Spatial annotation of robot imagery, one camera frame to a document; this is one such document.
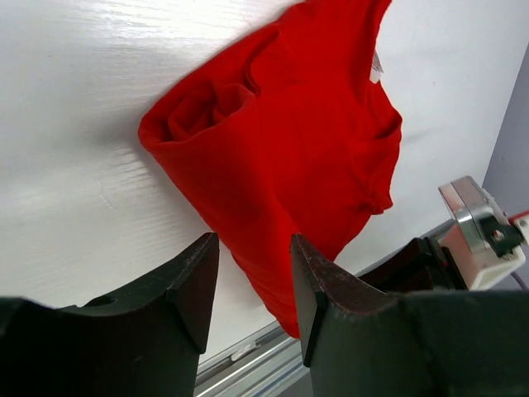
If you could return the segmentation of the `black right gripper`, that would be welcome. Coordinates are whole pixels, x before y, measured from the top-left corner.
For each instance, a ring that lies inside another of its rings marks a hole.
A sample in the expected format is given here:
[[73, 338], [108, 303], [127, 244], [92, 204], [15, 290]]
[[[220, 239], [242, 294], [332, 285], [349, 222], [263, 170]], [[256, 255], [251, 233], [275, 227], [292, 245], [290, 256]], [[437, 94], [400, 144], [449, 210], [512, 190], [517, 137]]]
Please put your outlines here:
[[430, 237], [412, 239], [378, 267], [361, 275], [360, 279], [386, 293], [467, 290], [450, 250]]

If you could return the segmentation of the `red t shirt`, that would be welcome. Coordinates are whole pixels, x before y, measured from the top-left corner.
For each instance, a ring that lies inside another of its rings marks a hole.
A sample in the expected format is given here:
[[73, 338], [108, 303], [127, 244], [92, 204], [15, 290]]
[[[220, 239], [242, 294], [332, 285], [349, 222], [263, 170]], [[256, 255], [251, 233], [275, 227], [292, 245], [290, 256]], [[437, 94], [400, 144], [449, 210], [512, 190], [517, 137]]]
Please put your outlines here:
[[370, 77], [388, 6], [294, 4], [181, 79], [139, 126], [292, 337], [292, 235], [334, 260], [392, 204], [403, 120]]

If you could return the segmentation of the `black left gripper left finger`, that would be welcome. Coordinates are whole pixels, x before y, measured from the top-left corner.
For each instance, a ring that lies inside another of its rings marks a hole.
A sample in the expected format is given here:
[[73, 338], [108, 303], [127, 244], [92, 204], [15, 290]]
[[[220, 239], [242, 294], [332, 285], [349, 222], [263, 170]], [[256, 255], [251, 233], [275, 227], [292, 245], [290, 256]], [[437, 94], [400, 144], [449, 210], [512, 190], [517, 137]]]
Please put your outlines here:
[[192, 395], [218, 265], [218, 237], [207, 233], [82, 307], [2, 298], [2, 395]]

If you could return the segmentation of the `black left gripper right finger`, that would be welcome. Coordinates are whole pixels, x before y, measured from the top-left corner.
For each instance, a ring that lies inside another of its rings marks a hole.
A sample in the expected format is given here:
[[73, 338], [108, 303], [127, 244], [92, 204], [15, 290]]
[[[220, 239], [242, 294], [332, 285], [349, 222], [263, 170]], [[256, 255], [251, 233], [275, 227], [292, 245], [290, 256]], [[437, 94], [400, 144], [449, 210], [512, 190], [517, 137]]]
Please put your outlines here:
[[290, 253], [314, 395], [527, 395], [526, 291], [385, 294], [303, 236]]

